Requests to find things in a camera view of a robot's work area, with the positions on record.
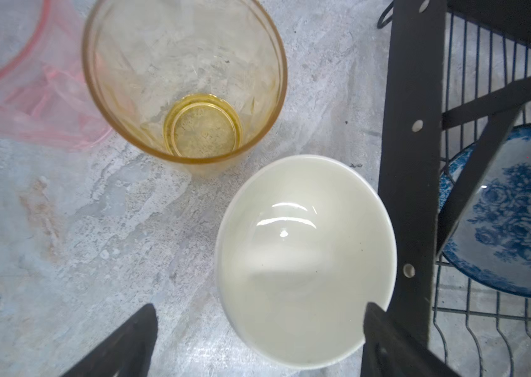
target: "bowl rim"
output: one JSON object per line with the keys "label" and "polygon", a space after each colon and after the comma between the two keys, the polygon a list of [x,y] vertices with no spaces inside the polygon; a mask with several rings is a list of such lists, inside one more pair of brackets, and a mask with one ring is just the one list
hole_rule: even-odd
{"label": "bowl rim", "polygon": [[381,221],[385,223],[385,228],[387,228],[387,230],[388,230],[387,236],[390,238],[390,246],[391,247],[390,247],[389,252],[391,254],[391,265],[392,265],[390,270],[391,271],[395,271],[395,274],[393,274],[393,273],[391,274],[390,284],[389,284],[387,292],[386,292],[385,302],[383,303],[384,305],[381,305],[383,310],[387,310],[387,308],[389,307],[389,304],[391,303],[391,298],[393,296],[393,291],[394,291],[395,283],[396,283],[396,279],[397,279],[397,244],[396,244],[396,239],[395,239],[395,232],[394,232],[394,229],[393,229],[393,225],[391,223],[391,219],[390,219],[389,214],[387,212],[387,208],[383,204],[383,202],[382,202],[381,198],[378,196],[377,192],[367,182],[367,180],[364,177],[362,177],[359,173],[357,173],[355,170],[353,170],[350,167],[348,167],[347,165],[345,165],[344,163],[339,162],[339,161],[337,161],[335,159],[331,159],[329,157],[324,157],[324,156],[319,156],[319,155],[294,155],[294,156],[288,156],[288,157],[285,157],[285,158],[282,158],[282,159],[279,159],[279,160],[276,160],[274,162],[269,163],[265,167],[263,167],[260,170],[258,170],[258,172],[256,172],[254,175],[252,175],[245,183],[243,183],[242,186],[239,188],[239,190],[234,195],[234,197],[232,198],[232,200],[230,201],[230,204],[228,205],[228,207],[226,208],[224,216],[223,216],[223,218],[221,220],[221,223],[219,225],[219,230],[217,232],[217,239],[216,239],[216,242],[215,242],[215,255],[214,255],[215,256],[215,268],[214,269],[215,269],[215,285],[217,287],[217,292],[218,292],[218,295],[219,295],[219,301],[220,301],[221,307],[223,308],[225,317],[227,318],[227,320],[230,323],[231,327],[234,329],[234,332],[237,334],[237,336],[251,350],[255,351],[256,353],[261,355],[263,358],[268,359],[269,361],[272,361],[272,362],[274,362],[276,364],[279,364],[279,365],[282,365],[282,366],[285,366],[285,367],[289,367],[289,368],[292,368],[292,369],[297,369],[297,370],[320,369],[320,368],[324,368],[324,367],[336,364],[336,363],[340,362],[341,360],[344,360],[345,358],[347,358],[350,355],[352,355],[355,351],[359,350],[359,348],[364,345],[366,340],[365,340],[365,338],[362,338],[361,341],[359,341],[358,343],[354,344],[352,347],[348,348],[348,350],[346,350],[341,355],[338,355],[337,357],[334,357],[332,359],[327,359],[327,360],[324,360],[324,361],[320,361],[320,362],[315,362],[315,363],[291,364],[291,363],[288,363],[286,361],[282,361],[282,360],[273,358],[270,355],[264,354],[255,344],[253,344],[252,342],[247,341],[243,336],[240,335],[240,333],[238,332],[238,330],[234,326],[234,323],[230,319],[229,309],[226,308],[226,305],[225,305],[225,302],[224,302],[224,299],[223,299],[223,295],[221,294],[221,292],[222,292],[221,285],[219,284],[219,267],[220,267],[220,265],[219,265],[219,257],[221,256],[221,253],[222,253],[222,251],[221,251],[221,242],[222,242],[221,238],[222,238],[223,229],[226,228],[226,225],[227,225],[227,222],[229,221],[231,213],[233,212],[234,208],[236,207],[236,204],[237,204],[238,200],[243,195],[243,193],[247,190],[247,188],[253,182],[255,182],[259,177],[261,177],[265,172],[267,172],[268,170],[270,170],[270,169],[272,169],[272,168],[274,168],[274,167],[276,167],[278,165],[282,165],[282,164],[293,162],[293,161],[308,160],[308,159],[316,160],[316,161],[322,161],[322,162],[325,162],[325,163],[331,163],[333,165],[336,165],[341,170],[344,170],[345,172],[351,174],[352,176],[357,177],[359,179],[359,181],[364,185],[364,188],[366,189],[367,195],[371,195],[373,197],[373,199],[375,200],[375,203],[376,203],[376,207],[380,210],[379,212],[380,212],[380,215],[382,217]]}

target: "blue rose pattern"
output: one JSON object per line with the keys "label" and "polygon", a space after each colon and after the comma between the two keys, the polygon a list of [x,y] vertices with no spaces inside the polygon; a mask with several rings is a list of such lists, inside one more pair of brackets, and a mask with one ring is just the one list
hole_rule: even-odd
{"label": "blue rose pattern", "polygon": [[496,249],[496,258],[531,266],[531,165],[503,169],[506,183],[487,184],[473,206],[477,242]]}

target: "wire rack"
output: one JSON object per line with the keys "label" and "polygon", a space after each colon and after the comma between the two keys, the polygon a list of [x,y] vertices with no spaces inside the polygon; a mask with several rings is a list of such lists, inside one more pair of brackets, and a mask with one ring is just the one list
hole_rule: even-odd
{"label": "wire rack", "polygon": [[[445,111],[531,76],[531,46],[448,13]],[[531,123],[531,102],[516,125]],[[476,142],[487,118],[442,133],[440,173]],[[436,261],[429,349],[462,376],[531,376],[531,298],[485,287]]]}

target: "cup rim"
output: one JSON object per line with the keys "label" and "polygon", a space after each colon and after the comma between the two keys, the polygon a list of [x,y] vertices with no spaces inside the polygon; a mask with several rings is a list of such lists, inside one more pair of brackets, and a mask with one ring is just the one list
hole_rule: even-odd
{"label": "cup rim", "polygon": [[52,0],[42,0],[42,10],[39,14],[39,19],[37,20],[37,25],[33,34],[29,37],[27,43],[23,48],[17,53],[5,66],[0,68],[0,79],[16,69],[23,60],[25,60],[35,49],[35,46],[41,40],[43,36],[43,31],[48,24],[48,17],[52,8]]}
{"label": "cup rim", "polygon": [[[286,53],[284,51],[284,44],[282,43],[282,38],[280,37],[280,34],[278,33],[278,29],[276,28],[276,25],[274,24],[273,20],[269,16],[269,14],[265,11],[265,9],[261,6],[259,1],[257,0],[246,0],[247,3],[254,4],[257,9],[265,16],[265,21],[269,24],[271,29],[273,30],[273,34],[276,38],[275,41],[270,40],[272,42],[275,42],[278,44],[280,48],[280,61],[282,62],[282,81],[280,82],[281,85],[281,91],[280,96],[278,99],[278,102],[276,103],[276,106],[274,107],[274,110],[269,115],[269,118],[265,124],[264,127],[261,128],[261,130],[255,135],[251,140],[249,140],[246,144],[240,146],[237,150],[225,153],[224,155],[218,155],[214,157],[206,157],[206,158],[193,158],[193,157],[181,157],[181,156],[173,156],[169,155],[167,153],[164,153],[162,151],[156,150],[155,148],[149,147],[145,145],[144,143],[141,143],[137,138],[135,138],[127,129],[114,117],[111,116],[110,111],[104,106],[102,101],[100,100],[99,95],[99,88],[94,86],[94,83],[91,79],[88,79],[91,77],[91,53],[90,53],[90,32],[94,28],[94,22],[96,19],[96,15],[98,14],[98,10],[100,7],[108,0],[98,0],[96,4],[94,5],[92,11],[88,15],[88,19],[86,21],[84,30],[83,30],[83,41],[81,43],[81,64],[83,65],[83,74],[86,77],[86,82],[88,84],[89,93],[92,96],[92,99],[94,100],[94,103],[96,104],[96,107],[106,119],[108,124],[117,131],[118,134],[120,134],[125,140],[133,144],[134,146],[138,147],[140,150],[148,153],[149,155],[161,158],[166,161],[171,162],[177,162],[177,163],[186,163],[190,165],[203,165],[207,163],[215,163],[215,162],[223,162],[228,159],[231,159],[233,157],[239,156],[245,152],[247,152],[249,149],[254,147],[263,137],[271,130],[274,123],[276,123],[276,120],[278,116],[280,115],[280,111],[282,110],[282,105],[284,105],[284,99],[286,98],[286,87],[288,84],[288,64],[286,61]],[[261,19],[257,17],[258,21],[262,26],[265,27]]]}
{"label": "cup rim", "polygon": [[239,200],[239,197],[242,195],[242,193],[244,191],[246,191],[246,189],[247,189],[247,187],[249,187],[249,185],[251,185],[255,180],[257,180],[257,178],[261,177],[261,175],[263,175],[269,169],[271,169],[271,168],[273,168],[273,167],[275,167],[277,165],[280,165],[282,163],[288,162],[288,161],[302,160],[302,159],[314,159],[314,160],[321,160],[321,161],[330,162],[330,163],[333,163],[333,164],[337,165],[342,170],[345,170],[349,174],[352,174],[355,177],[359,178],[360,181],[364,184],[364,188],[366,189],[366,191],[369,192],[370,195],[372,195],[373,198],[375,199],[376,206],[378,208],[382,209],[382,211],[381,211],[381,217],[382,217],[381,221],[384,222],[387,225],[386,228],[389,230],[388,236],[391,238],[391,241],[392,241],[391,242],[391,249],[389,250],[389,252],[391,254],[391,259],[392,259],[391,260],[391,264],[392,264],[391,271],[394,271],[394,273],[391,276],[389,289],[387,291],[387,294],[385,295],[385,302],[381,303],[382,305],[379,304],[380,307],[383,310],[387,310],[387,308],[389,307],[389,305],[391,303],[391,298],[393,296],[393,292],[395,290],[395,284],[396,284],[396,281],[397,281],[397,242],[396,242],[396,238],[395,238],[395,232],[394,232],[394,229],[393,229],[393,224],[392,224],[391,219],[389,217],[389,213],[387,212],[387,208],[385,207],[384,203],[382,202],[382,200],[381,200],[380,196],[378,195],[378,193],[376,192],[376,190],[374,190],[374,188],[368,183],[368,181],[364,177],[362,177],[355,170],[351,169],[350,167],[348,167],[344,163],[339,162],[339,161],[337,161],[335,159],[331,159],[329,157],[325,157],[325,156],[320,156],[320,155],[294,155],[294,156],[288,156],[288,157],[276,160],[276,161],[271,162],[268,165],[264,166],[260,170],[258,170],[258,172],[254,173],[254,175],[252,175],[245,183],[242,184],[242,186],[236,192],[236,194],[232,198],[230,204],[226,208],[224,216],[223,216],[223,218],[222,218],[222,220],[221,220],[221,222],[219,224],[219,230],[217,231],[217,238],[216,238],[216,241],[215,241],[215,268],[214,268],[214,270],[215,270],[215,286],[217,287],[217,291],[219,293],[219,300],[220,300],[220,303],[221,303],[221,307],[223,308],[225,317],[227,318],[228,322],[230,323],[231,327],[234,329],[234,332],[236,332],[238,337],[251,350],[253,350],[256,353],[260,354],[263,358],[268,359],[268,360],[270,360],[270,361],[272,361],[272,362],[274,362],[276,364],[279,364],[279,365],[282,365],[282,366],[285,366],[285,367],[289,367],[289,368],[292,368],[292,369],[296,369],[296,370],[312,370],[312,369],[320,369],[320,368],[328,367],[328,366],[331,366],[333,364],[336,364],[336,363],[340,362],[341,360],[344,360],[345,358],[347,358],[350,355],[352,355],[353,352],[359,350],[359,348],[365,344],[366,339],[363,339],[362,341],[359,341],[358,343],[354,344],[352,347],[348,348],[343,354],[337,356],[336,358],[333,358],[333,359],[330,359],[330,360],[326,360],[326,361],[320,361],[319,363],[291,364],[291,363],[288,363],[286,361],[282,361],[282,360],[273,358],[270,355],[264,354],[258,347],[255,346],[254,343],[247,341],[238,332],[238,330],[236,329],[236,326],[234,325],[234,323],[230,319],[229,310],[225,307],[224,299],[221,297],[222,289],[221,289],[221,286],[219,284],[219,256],[221,254],[222,233],[223,233],[223,229],[224,229],[229,217],[231,216],[231,212],[233,210],[232,208],[234,208],[236,206],[236,202]]}

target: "white bowl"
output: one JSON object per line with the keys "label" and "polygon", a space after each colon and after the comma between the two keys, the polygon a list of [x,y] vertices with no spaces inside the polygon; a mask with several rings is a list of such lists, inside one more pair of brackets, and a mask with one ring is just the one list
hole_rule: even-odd
{"label": "white bowl", "polygon": [[238,336],[300,369],[336,363],[364,343],[368,302],[386,309],[397,270],[391,221],[354,170],[299,155],[258,171],[219,227],[216,279]]}

